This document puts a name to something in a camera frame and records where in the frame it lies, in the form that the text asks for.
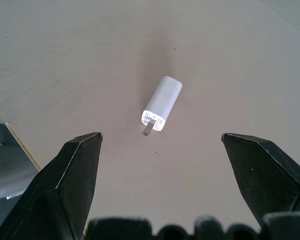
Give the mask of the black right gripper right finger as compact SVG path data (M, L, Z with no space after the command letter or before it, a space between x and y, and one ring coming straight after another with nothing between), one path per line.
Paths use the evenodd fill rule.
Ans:
M221 141L257 222L300 229L300 165L270 140L224 133Z

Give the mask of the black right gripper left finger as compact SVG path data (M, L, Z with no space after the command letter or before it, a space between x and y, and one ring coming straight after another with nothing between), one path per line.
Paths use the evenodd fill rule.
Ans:
M0 240L81 240L94 197L103 136L66 142L0 226Z

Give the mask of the white plug adapter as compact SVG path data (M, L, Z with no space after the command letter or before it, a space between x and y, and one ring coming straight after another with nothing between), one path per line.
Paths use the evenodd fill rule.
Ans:
M152 130L160 132L163 129L181 89L182 83L178 80L169 76L162 78L141 116L144 136Z

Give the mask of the silver robot body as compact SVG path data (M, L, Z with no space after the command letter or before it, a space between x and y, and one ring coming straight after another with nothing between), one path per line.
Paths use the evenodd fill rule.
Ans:
M30 153L0 114L0 199L23 194L38 172Z

